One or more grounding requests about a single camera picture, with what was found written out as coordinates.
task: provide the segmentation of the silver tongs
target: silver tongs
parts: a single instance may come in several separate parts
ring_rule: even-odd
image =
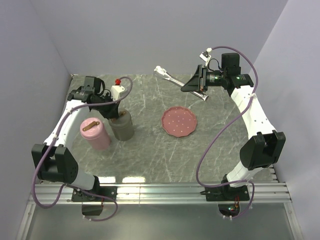
[[[175,77],[171,76],[164,68],[162,68],[160,66],[156,66],[156,68],[154,69],[154,74],[157,77],[160,77],[161,79],[167,80],[170,83],[173,83],[173,84],[179,86],[180,88],[185,85],[182,81],[179,81]],[[209,96],[204,93],[199,93],[196,91],[191,91],[190,93],[197,96],[198,98],[202,99],[203,101],[207,101],[209,99]]]

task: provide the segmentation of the light gray wall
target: light gray wall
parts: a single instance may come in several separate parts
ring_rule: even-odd
[[[31,2],[69,72],[99,75],[148,74],[157,65],[194,73],[200,53],[217,45],[254,61],[287,0]]]
[[[319,239],[320,1],[289,0],[255,66],[258,97],[286,143],[275,165],[306,240]]]
[[[69,74],[32,4],[0,0],[0,233],[16,237],[35,170],[31,148],[56,125]]]

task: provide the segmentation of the pink plate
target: pink plate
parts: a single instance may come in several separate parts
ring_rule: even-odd
[[[164,130],[175,137],[185,137],[197,126],[196,116],[183,106],[173,106],[166,110],[161,118]]]

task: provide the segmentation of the marble table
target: marble table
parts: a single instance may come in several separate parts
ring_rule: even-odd
[[[107,150],[97,151],[76,136],[71,153],[79,167],[88,173],[106,177],[109,182],[168,183],[195,182],[198,161],[218,131],[239,114],[239,110],[221,87],[211,87],[207,102],[152,74],[128,75],[133,80],[130,95],[120,107],[132,115],[135,133],[128,141],[118,141],[99,112],[92,110],[89,117],[98,117],[106,126],[112,143]],[[119,75],[99,75],[107,88]],[[174,75],[187,82],[191,75]],[[69,91],[83,85],[85,76],[75,75]],[[129,82],[122,81],[127,87]],[[195,131],[177,138],[162,128],[161,117],[173,106],[190,109],[197,118]],[[239,151],[248,140],[246,126],[241,119],[231,125],[212,146],[200,169],[202,181],[219,182],[239,162]],[[256,182],[271,181],[269,169],[254,177]]]

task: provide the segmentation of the pink cup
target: pink cup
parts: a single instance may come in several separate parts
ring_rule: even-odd
[[[85,127],[92,124],[93,122],[99,122],[87,130]],[[109,147],[111,139],[105,129],[103,122],[96,117],[90,117],[84,120],[80,125],[80,133],[84,139],[86,139],[89,144],[96,150],[105,150]]]

